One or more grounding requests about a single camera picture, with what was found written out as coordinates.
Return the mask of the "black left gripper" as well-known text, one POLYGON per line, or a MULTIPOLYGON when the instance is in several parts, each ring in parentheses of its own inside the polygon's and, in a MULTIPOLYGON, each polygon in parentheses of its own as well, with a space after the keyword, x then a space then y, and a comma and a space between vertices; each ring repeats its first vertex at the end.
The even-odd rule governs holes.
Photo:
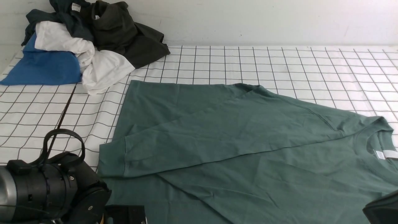
POLYGON ((97 173, 77 155, 70 153, 66 161, 78 160, 73 167, 77 193, 68 213, 61 218, 64 224, 145 224, 144 206, 107 205, 112 191, 97 173))

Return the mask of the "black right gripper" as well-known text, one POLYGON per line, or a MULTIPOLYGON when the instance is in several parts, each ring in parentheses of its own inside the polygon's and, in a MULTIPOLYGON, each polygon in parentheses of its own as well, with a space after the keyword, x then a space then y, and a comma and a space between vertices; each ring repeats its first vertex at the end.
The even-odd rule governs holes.
POLYGON ((371 224, 397 224, 398 191, 368 203, 363 213, 371 224))

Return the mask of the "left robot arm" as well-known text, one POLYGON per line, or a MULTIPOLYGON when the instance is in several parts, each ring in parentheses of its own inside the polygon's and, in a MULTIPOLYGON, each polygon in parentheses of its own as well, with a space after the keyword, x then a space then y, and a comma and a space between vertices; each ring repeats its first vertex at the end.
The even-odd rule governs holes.
POLYGON ((144 206, 108 205, 111 189, 78 155, 1 166, 2 224, 146 224, 144 206))

